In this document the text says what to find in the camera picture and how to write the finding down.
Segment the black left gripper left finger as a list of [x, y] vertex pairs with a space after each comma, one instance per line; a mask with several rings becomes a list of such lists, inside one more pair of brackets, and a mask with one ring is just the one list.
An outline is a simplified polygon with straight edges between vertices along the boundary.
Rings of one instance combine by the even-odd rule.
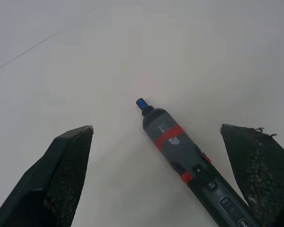
[[94, 130], [56, 137], [0, 207], [0, 227], [70, 227], [84, 186]]

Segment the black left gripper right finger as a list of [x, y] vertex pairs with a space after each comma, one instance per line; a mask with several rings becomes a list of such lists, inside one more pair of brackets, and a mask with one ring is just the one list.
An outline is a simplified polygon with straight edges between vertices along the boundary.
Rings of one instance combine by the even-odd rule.
[[263, 128], [220, 128], [236, 183], [263, 227], [284, 227], [284, 149]]

